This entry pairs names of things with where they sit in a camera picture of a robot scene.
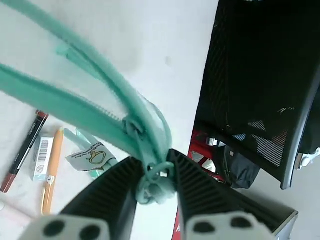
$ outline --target paper tag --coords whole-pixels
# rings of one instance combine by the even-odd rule
[[[101,143],[92,145],[88,150],[67,156],[67,161],[78,171],[104,170],[103,166],[115,156]]]

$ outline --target white table surface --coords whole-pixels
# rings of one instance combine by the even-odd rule
[[[165,116],[172,147],[187,154],[202,85],[218,0],[33,0],[87,38]],[[0,3],[0,13],[5,7]],[[35,109],[0,92],[0,180],[5,177],[34,120]],[[50,116],[43,130],[74,127]],[[118,160],[127,155],[109,146]],[[63,142],[52,213],[57,214],[92,181],[65,160],[76,146]],[[30,155],[0,200],[36,218],[42,184],[30,179]],[[171,240],[177,197],[163,205],[137,206],[132,240]],[[0,218],[0,239],[22,229]]]

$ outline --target white floor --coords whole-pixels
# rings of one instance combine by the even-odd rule
[[[295,171],[292,188],[280,189],[280,183],[265,171],[261,171],[252,187],[245,194],[272,199],[299,212],[292,231],[292,240],[320,239],[320,158],[314,164]]]

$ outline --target black fabric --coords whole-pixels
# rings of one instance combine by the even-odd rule
[[[231,187],[249,189],[256,180],[260,167],[228,146],[224,149],[224,159]]]
[[[257,141],[247,137],[244,142],[257,148]],[[213,159],[217,172],[234,189],[249,189],[260,167],[229,146],[217,147]]]

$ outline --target mint green zipper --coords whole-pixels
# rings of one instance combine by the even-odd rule
[[[24,14],[42,28],[63,40],[72,51],[73,58],[70,60],[107,84],[123,101],[129,111],[129,116],[140,125],[139,128],[143,129],[141,134],[146,135],[143,138],[147,137],[154,148],[156,158],[154,163],[159,164],[166,161],[168,149],[171,147],[171,134],[168,124],[163,116],[159,116],[164,125],[163,135],[155,127],[153,117],[146,109],[136,90],[108,61],[79,36],[32,3],[26,0],[0,0],[0,2]],[[2,91],[47,111],[70,124],[85,129],[128,152],[135,158],[141,158],[134,137],[129,136],[122,125],[120,126],[118,122],[108,117],[107,112],[101,111],[85,99],[19,73],[5,65],[1,65],[0,69],[0,89]],[[58,107],[63,105],[67,105],[67,108],[72,111],[66,110],[66,107]]]
[[[136,194],[140,203],[163,201],[163,197],[157,200],[145,194],[148,188],[155,184],[162,189],[161,191],[172,196],[174,187],[169,179],[173,177],[174,166],[171,162],[167,162],[172,136],[162,113],[144,99],[92,46],[43,10],[27,0],[0,0],[0,3],[27,16],[61,39],[65,45],[62,45],[56,53],[107,85],[126,107],[128,116],[122,121],[116,120],[112,118],[111,112],[88,99],[1,64],[1,59],[0,90],[83,129],[141,160],[145,176]],[[171,173],[167,180],[155,177],[166,169],[170,169]]]

